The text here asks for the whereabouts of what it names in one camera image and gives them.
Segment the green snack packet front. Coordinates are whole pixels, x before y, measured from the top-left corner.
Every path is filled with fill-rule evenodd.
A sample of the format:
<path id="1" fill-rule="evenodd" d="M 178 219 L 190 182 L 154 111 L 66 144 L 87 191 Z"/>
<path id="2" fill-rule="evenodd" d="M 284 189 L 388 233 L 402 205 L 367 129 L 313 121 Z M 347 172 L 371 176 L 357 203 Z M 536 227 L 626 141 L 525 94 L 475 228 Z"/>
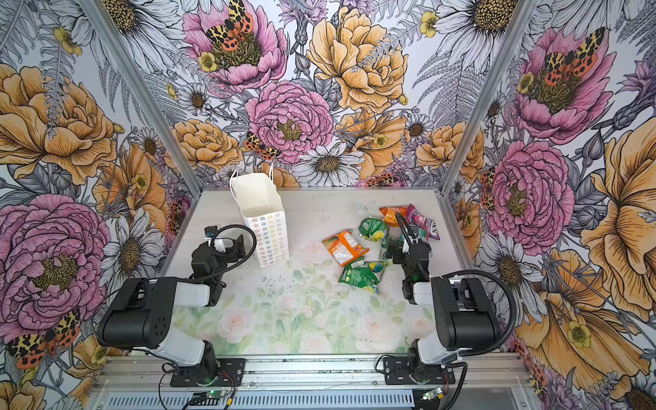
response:
<path id="1" fill-rule="evenodd" d="M 365 261 L 358 259 L 346 265 L 338 282 L 351 285 L 373 294 L 379 293 L 379 284 L 382 280 L 387 264 L 384 261 Z"/>

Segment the white patterned paper bag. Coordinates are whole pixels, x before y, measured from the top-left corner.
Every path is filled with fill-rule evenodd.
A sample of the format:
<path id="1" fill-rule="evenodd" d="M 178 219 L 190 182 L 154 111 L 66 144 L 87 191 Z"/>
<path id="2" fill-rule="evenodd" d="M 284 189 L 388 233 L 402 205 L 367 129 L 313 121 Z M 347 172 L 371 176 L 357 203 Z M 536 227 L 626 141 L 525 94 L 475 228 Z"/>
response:
<path id="1" fill-rule="evenodd" d="M 256 235 L 256 257 L 262 268 L 285 262 L 290 257 L 286 215 L 273 181 L 273 167 L 267 174 L 241 174 L 235 170 L 229 187 L 244 219 Z"/>

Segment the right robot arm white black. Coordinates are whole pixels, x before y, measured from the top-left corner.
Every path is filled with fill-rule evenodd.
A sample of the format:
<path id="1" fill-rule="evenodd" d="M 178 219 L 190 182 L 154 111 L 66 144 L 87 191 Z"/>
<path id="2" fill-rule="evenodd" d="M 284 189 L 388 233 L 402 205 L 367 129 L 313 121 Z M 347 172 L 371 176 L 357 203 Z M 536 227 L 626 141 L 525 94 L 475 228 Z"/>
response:
<path id="1" fill-rule="evenodd" d="M 481 281 L 490 275 L 463 270 L 432 277 L 430 255 L 429 245 L 422 240 L 411 244 L 392 240 L 383 249 L 385 258 L 402 266 L 405 299 L 429 309 L 435 322 L 433 332 L 412 341 L 406 357 L 383 358 L 387 385 L 452 384 L 460 359 L 500 348 L 513 329 L 503 330 L 495 317 Z"/>

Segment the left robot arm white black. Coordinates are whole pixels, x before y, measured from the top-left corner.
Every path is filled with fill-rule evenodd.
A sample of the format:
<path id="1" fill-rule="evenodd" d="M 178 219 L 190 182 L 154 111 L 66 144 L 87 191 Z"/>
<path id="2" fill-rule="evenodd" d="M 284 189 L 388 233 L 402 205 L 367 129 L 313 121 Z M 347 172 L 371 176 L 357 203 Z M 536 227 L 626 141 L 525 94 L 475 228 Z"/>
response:
<path id="1" fill-rule="evenodd" d="M 219 237 L 192 253 L 191 278 L 129 279 L 96 325 L 99 343 L 119 350 L 145 351 L 173 365 L 172 385 L 238 386 L 243 360 L 220 361 L 207 340 L 193 338 L 173 324 L 176 308 L 216 306 L 227 268 L 248 259 L 244 237 Z"/>

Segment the green yellow snack packet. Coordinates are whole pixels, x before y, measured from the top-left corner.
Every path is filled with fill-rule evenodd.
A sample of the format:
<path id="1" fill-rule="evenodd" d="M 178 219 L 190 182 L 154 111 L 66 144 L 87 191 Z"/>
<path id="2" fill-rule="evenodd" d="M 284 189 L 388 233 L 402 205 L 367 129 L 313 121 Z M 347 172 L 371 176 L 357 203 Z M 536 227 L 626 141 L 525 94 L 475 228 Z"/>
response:
<path id="1" fill-rule="evenodd" d="M 391 249 L 392 239 L 385 237 L 380 244 L 379 260 L 390 263 L 393 260 L 393 249 Z"/>

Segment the pink purple snack packet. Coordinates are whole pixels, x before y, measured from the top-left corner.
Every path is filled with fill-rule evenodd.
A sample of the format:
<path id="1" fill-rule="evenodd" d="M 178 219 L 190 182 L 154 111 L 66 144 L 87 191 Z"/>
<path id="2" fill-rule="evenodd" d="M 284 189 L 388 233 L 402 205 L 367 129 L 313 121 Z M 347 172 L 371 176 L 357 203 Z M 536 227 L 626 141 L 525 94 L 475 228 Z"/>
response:
<path id="1" fill-rule="evenodd" d="M 422 213 L 420 213 L 418 208 L 413 204 L 408 205 L 406 218 L 411 225 L 416 225 L 417 227 L 425 231 L 427 237 L 436 240 L 440 239 L 436 222 L 430 218 L 427 218 Z"/>

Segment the orange red snack packet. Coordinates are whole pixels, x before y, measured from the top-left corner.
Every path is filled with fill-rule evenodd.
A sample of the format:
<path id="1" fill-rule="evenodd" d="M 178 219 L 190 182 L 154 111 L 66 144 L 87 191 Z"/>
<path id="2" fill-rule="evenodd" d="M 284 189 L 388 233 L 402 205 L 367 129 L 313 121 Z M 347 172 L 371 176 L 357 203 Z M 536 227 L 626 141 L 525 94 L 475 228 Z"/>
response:
<path id="1" fill-rule="evenodd" d="M 408 205 L 381 207 L 379 212 L 383 215 L 383 221 L 388 227 L 399 227 L 396 215 L 400 214 L 405 218 L 408 213 Z"/>

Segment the green circuit board left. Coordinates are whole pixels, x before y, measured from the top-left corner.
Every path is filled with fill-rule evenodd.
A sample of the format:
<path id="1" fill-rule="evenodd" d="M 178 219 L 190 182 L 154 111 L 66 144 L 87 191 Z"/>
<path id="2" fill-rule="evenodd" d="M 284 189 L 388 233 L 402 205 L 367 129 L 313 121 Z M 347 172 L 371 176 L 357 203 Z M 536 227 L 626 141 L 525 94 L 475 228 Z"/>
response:
<path id="1" fill-rule="evenodd" d="M 225 391 L 202 391 L 194 393 L 191 401 L 199 402 L 205 405 L 216 405 L 225 397 Z"/>

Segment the green circuit board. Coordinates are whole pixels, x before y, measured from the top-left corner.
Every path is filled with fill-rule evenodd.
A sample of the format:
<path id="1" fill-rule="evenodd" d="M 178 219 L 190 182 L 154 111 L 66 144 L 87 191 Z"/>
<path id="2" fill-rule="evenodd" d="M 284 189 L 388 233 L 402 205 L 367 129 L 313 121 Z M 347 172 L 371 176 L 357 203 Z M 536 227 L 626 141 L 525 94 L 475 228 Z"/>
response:
<path id="1" fill-rule="evenodd" d="M 435 389 L 431 389 L 430 391 L 425 392 L 422 395 L 421 400 L 422 401 L 434 401 L 434 400 L 442 400 L 444 398 L 444 392 L 442 388 L 437 387 Z"/>
<path id="2" fill-rule="evenodd" d="M 199 402 L 205 405 L 216 405 L 225 397 L 225 391 L 202 391 L 194 393 L 191 401 Z"/>

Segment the green circuit board right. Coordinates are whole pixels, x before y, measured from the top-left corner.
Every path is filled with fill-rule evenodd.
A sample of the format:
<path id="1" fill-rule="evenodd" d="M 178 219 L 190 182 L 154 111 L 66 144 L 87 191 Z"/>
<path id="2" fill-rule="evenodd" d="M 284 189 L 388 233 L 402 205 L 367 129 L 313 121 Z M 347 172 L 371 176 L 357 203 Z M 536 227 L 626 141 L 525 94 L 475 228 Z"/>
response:
<path id="1" fill-rule="evenodd" d="M 422 401 L 434 401 L 434 400 L 442 400 L 444 398 L 444 392 L 442 388 L 437 387 L 435 389 L 431 389 L 430 391 L 425 392 L 422 395 L 421 400 Z"/>

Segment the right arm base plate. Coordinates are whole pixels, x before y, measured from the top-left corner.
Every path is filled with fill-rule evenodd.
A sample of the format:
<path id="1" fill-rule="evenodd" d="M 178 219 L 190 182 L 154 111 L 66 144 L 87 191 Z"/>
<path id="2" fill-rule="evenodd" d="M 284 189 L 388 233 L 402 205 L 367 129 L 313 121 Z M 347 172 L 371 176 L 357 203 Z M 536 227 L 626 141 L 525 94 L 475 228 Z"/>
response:
<path id="1" fill-rule="evenodd" d="M 406 355 L 383 355 L 375 369 L 387 385 L 455 385 L 454 372 L 441 365 L 425 365 Z"/>

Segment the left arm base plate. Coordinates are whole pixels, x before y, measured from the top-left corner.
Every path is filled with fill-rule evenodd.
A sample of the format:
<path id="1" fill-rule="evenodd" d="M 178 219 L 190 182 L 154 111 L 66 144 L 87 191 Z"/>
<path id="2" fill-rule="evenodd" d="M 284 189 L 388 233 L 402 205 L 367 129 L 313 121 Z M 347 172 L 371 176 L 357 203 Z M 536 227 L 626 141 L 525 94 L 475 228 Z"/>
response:
<path id="1" fill-rule="evenodd" d="M 214 364 L 181 367 L 172 376 L 170 385 L 175 388 L 239 387 L 244 377 L 245 359 L 216 359 Z"/>

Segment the aluminium front rail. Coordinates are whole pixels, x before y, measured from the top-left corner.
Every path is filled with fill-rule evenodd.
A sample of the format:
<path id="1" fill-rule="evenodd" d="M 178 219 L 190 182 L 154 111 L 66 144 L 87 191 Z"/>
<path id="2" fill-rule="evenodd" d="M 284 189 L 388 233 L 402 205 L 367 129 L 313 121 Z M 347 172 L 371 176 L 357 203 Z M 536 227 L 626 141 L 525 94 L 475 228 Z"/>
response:
<path id="1" fill-rule="evenodd" d="M 87 405 L 90 409 L 539 409 L 540 401 L 516 354 L 467 360 L 454 369 L 455 385 L 387 385 L 375 369 L 383 355 L 240 355 L 239 387 L 175 388 L 172 370 L 149 356 L 111 359 Z M 422 395 L 442 388 L 442 400 Z M 216 405 L 194 393 L 225 391 Z"/>

